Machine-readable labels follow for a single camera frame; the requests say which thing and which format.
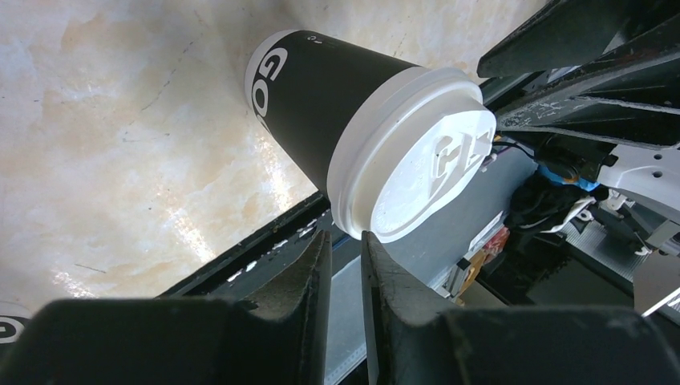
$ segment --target white plastic lid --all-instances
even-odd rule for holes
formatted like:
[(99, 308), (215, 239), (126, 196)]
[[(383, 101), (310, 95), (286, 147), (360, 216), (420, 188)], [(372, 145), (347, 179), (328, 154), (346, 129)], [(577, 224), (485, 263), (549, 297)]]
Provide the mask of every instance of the white plastic lid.
[(328, 194), (354, 238), (404, 237), (456, 198), (491, 152), (496, 118), (462, 71), (414, 67), (384, 83), (342, 133)]

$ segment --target white marble surface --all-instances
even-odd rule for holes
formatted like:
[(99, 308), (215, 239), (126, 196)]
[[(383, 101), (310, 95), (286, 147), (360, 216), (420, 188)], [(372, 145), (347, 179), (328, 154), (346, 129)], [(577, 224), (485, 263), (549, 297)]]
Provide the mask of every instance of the white marble surface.
[(473, 76), (544, 0), (3, 0), (0, 301), (156, 295), (314, 192), (249, 113), (275, 31)]

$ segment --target wire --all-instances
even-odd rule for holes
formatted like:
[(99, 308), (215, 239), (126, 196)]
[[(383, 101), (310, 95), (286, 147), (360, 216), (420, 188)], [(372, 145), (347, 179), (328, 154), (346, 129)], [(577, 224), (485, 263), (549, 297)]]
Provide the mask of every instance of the wire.
[(498, 141), (498, 142), (493, 142), (493, 145), (494, 145), (494, 146), (505, 146), (505, 147), (517, 148), (518, 150), (521, 150), (524, 154), (526, 154), (526, 156), (528, 156), (529, 159), (531, 159), (531, 160), (535, 160), (535, 159), (536, 159), (536, 158), (534, 158), (533, 155), (531, 155), (530, 153), (528, 153), (527, 150), (524, 149), (524, 147), (520, 146), (520, 145), (517, 144), (517, 143)]

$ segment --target black coffee cup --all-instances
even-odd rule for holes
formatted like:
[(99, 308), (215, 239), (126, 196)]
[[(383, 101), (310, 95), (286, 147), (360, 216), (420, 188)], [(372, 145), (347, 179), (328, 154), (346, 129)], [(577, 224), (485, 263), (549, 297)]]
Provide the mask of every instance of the black coffee cup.
[[(381, 241), (399, 239), (457, 196), (491, 151), (496, 127), (462, 71), (430, 70), (307, 30), (279, 32), (256, 49), (245, 94), (327, 194), (338, 226), (353, 237), (369, 229)], [(445, 119), (460, 132), (444, 129)], [(409, 168), (407, 159), (423, 167)]]

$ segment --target white lettering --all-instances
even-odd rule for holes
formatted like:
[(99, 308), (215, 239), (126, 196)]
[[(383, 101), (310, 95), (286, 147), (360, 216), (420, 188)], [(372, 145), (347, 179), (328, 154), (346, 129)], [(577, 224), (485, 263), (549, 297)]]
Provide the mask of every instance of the white lettering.
[[(17, 338), (19, 338), (19, 335), (21, 334), (21, 332), (23, 331), (23, 324), (21, 324), (16, 319), (8, 318), (8, 317), (0, 317), (0, 323), (9, 324), (14, 328), (14, 334), (12, 334), (9, 337), (0, 338), (0, 343), (11, 343), (11, 342), (16, 341)], [(3, 332), (6, 331), (6, 328), (4, 326), (0, 329), (2, 329), (0, 331), (3, 331)]]
[[(272, 60), (274, 56), (279, 58), (278, 65), (276, 66), (274, 66), (274, 61)], [(260, 75), (271, 81), (276, 80), (287, 59), (288, 51), (286, 51), (284, 48), (275, 48), (271, 50), (271, 52), (269, 52), (265, 58), (262, 59), (262, 63), (260, 63)], [(257, 91), (262, 91), (263, 97), (261, 105), (257, 102)], [(267, 82), (264, 79), (259, 79), (256, 81), (253, 84), (253, 91), (250, 94), (253, 98), (253, 106), (255, 106), (255, 116), (257, 117), (257, 120), (259, 120), (260, 123), (265, 126), (268, 132), (271, 132), (264, 119), (265, 116), (267, 116), (267, 110), (269, 109), (269, 87), (267, 86)]]
[[(262, 98), (262, 105), (257, 102), (257, 90), (262, 91), (264, 98)], [(267, 116), (267, 107), (269, 106), (269, 89), (267, 88), (267, 83), (263, 79), (259, 79), (253, 85), (253, 104), (257, 113)]]
[(274, 66), (274, 62), (271, 61), (274, 56), (278, 56), (279, 62), (276, 69), (274, 69), (272, 77), (270, 78), (272, 81), (276, 80), (278, 73), (281, 72), (281, 69), (283, 68), (285, 60), (288, 59), (288, 51), (283, 48), (276, 48), (269, 52), (264, 59), (262, 59), (262, 64), (260, 64), (260, 74), (266, 78), (269, 78), (269, 73), (272, 71), (272, 67)]

